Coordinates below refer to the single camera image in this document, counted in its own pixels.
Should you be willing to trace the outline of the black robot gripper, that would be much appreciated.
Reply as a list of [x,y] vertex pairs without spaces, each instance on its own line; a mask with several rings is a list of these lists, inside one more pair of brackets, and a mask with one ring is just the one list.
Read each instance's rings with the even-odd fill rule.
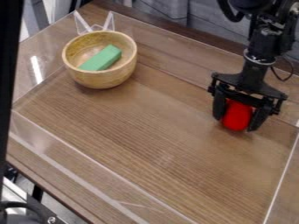
[[269,116],[278,115],[287,95],[265,82],[265,77],[246,74],[214,73],[209,92],[214,97],[213,115],[221,120],[226,114],[229,100],[235,100],[254,107],[254,114],[247,127],[255,131]]

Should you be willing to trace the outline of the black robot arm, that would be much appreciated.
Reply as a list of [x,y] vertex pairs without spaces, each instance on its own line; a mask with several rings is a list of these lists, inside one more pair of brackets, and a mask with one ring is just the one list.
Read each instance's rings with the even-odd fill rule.
[[211,75],[213,116],[230,130],[255,131],[287,100],[265,78],[275,71],[277,59],[293,49],[299,0],[218,0],[218,4],[230,21],[249,18],[250,28],[242,71]]

